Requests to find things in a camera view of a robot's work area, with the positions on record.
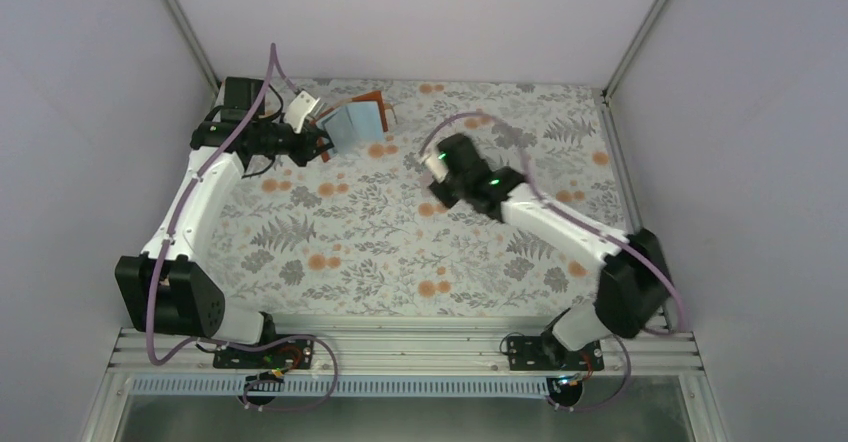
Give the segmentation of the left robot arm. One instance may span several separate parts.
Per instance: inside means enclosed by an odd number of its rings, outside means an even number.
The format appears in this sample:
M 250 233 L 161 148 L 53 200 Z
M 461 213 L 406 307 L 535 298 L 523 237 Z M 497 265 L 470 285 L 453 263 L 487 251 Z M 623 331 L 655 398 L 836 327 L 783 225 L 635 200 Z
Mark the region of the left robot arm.
M 287 156 L 303 167 L 333 146 L 307 123 L 321 107 L 318 98 L 298 90 L 290 103 L 267 110 L 263 85 L 225 80 L 220 101 L 192 134 L 185 176 L 160 227 L 115 268 L 136 330 L 239 344 L 255 367 L 276 358 L 279 342 L 269 315 L 228 301 L 213 279 L 207 264 L 215 225 L 253 159 Z

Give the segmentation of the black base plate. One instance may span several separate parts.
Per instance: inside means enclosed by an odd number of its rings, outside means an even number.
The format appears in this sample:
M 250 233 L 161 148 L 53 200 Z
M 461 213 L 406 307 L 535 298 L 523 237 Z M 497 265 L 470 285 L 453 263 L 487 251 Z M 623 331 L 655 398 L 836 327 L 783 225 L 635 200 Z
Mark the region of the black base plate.
M 216 369 L 291 370 L 310 369 L 315 342 L 298 339 L 260 352 L 248 352 L 232 347 L 214 351 L 213 367 Z
M 600 371 L 605 367 L 598 341 L 577 351 L 569 351 L 552 337 L 527 336 L 517 332 L 507 334 L 499 351 L 508 359 L 513 371 Z

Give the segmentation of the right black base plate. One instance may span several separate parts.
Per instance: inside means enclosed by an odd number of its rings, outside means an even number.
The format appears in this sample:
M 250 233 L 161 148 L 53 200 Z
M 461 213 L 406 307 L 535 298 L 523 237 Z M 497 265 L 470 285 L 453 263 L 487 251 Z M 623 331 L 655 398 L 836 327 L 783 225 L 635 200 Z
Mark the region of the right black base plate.
M 527 336 L 517 332 L 507 334 L 499 351 L 508 359 L 513 371 L 600 371 L 605 367 L 598 341 L 577 351 L 569 351 L 552 337 Z

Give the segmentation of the aluminium rail frame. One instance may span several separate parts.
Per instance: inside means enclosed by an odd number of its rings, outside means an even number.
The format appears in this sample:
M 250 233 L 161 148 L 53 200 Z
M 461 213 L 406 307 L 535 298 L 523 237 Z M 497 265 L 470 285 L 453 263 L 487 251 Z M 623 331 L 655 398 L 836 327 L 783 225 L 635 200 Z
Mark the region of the aluminium rail frame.
M 419 317 L 282 315 L 274 317 L 283 334 L 308 334 L 327 343 L 343 375 L 508 376 L 500 352 L 512 332 L 537 334 L 545 317 Z M 639 335 L 618 345 L 601 344 L 604 367 L 597 376 L 623 374 L 677 376 L 700 374 L 703 363 L 688 333 L 662 338 Z

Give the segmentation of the brown leather card holder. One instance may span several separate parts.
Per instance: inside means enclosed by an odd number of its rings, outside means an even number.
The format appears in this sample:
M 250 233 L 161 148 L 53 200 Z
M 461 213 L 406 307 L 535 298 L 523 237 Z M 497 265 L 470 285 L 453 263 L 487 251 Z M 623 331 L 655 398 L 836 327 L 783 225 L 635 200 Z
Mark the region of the brown leather card holder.
M 345 99 L 325 111 L 314 123 L 328 138 L 319 140 L 322 162 L 365 145 L 382 143 L 389 132 L 387 104 L 383 93 L 371 91 Z

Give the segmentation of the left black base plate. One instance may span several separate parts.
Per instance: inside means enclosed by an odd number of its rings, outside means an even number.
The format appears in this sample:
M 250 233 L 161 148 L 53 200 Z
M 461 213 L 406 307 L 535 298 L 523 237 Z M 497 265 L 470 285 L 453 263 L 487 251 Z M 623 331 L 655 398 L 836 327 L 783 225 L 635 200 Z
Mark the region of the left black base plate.
M 291 370 L 310 369 L 315 342 L 298 339 L 260 352 L 248 352 L 232 347 L 214 351 L 213 367 L 216 369 Z

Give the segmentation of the floral patterned table mat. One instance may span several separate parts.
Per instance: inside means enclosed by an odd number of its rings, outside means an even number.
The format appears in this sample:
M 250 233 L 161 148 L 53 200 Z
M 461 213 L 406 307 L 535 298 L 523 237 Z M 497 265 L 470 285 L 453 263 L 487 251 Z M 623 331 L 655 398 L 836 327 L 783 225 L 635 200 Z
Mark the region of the floral patterned table mat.
M 460 203 L 440 205 L 418 152 L 445 118 L 494 167 L 531 159 L 539 188 L 621 229 L 625 210 L 593 91 L 578 85 L 303 79 L 333 103 L 372 91 L 389 132 L 328 162 L 264 159 L 229 194 L 206 269 L 276 314 L 548 316 L 595 295 L 570 255 Z

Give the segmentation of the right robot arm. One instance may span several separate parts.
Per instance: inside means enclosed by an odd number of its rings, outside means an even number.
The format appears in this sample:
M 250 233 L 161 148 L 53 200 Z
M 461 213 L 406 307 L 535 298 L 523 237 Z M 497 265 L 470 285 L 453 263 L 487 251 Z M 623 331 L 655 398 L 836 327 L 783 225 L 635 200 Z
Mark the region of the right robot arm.
M 543 329 L 541 353 L 552 368 L 567 368 L 591 342 L 634 338 L 671 297 L 673 285 L 653 232 L 627 234 L 547 199 L 527 172 L 491 168 L 464 134 L 423 150 L 420 160 L 433 176 L 430 191 L 446 207 L 463 201 L 540 238 L 597 277 L 593 300 L 573 304 Z

